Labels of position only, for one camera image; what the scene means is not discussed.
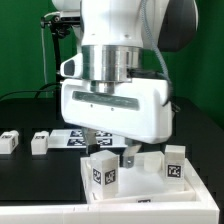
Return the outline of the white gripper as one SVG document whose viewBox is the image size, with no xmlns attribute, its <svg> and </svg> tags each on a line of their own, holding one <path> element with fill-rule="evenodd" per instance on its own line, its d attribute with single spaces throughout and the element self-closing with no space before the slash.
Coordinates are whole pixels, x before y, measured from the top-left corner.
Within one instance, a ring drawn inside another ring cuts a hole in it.
<svg viewBox="0 0 224 224">
<path fill-rule="evenodd" d="M 141 142 L 157 144 L 171 136 L 171 84 L 163 75 L 135 71 L 129 81 L 117 83 L 114 92 L 106 94 L 91 91 L 90 82 L 81 78 L 80 55 L 63 62 L 60 72 L 65 78 L 61 89 L 62 117 L 67 123 L 85 127 L 87 155 L 100 150 L 95 130 L 136 140 L 127 142 L 122 154 L 124 168 L 134 166 Z"/>
</svg>

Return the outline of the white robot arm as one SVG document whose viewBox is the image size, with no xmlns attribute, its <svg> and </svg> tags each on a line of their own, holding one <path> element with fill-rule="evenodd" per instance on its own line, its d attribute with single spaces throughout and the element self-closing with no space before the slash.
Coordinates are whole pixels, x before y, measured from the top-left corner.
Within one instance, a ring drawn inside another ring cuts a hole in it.
<svg viewBox="0 0 224 224">
<path fill-rule="evenodd" d="M 52 0 L 59 17 L 76 19 L 78 53 L 60 67 L 61 112 L 83 128 L 88 148 L 98 130 L 127 139 L 123 166 L 143 142 L 172 133 L 172 83 L 162 57 L 193 38 L 195 0 Z"/>
</svg>

